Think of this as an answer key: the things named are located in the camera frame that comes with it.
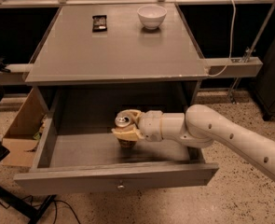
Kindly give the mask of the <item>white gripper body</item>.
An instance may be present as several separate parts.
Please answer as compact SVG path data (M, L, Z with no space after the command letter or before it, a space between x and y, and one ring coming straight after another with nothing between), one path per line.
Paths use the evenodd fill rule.
M162 140L162 115L161 111L148 111L140 117L138 128L146 141L160 142Z

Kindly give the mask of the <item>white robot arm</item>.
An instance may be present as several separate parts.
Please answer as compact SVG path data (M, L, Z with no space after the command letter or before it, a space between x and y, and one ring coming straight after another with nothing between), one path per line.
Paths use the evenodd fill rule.
M217 141L275 182L275 141L230 121L206 105L184 113L127 109L115 118L113 135L119 142L172 140L187 147L206 148Z

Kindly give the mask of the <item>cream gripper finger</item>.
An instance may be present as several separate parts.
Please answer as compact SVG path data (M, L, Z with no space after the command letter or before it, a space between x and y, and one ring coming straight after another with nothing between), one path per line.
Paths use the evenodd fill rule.
M136 123L143 115L143 112L137 109L126 109L117 114L117 124Z
M113 135L120 140L125 141L138 141L144 139L144 136L137 128L132 128L131 130L125 131L123 129L113 129Z

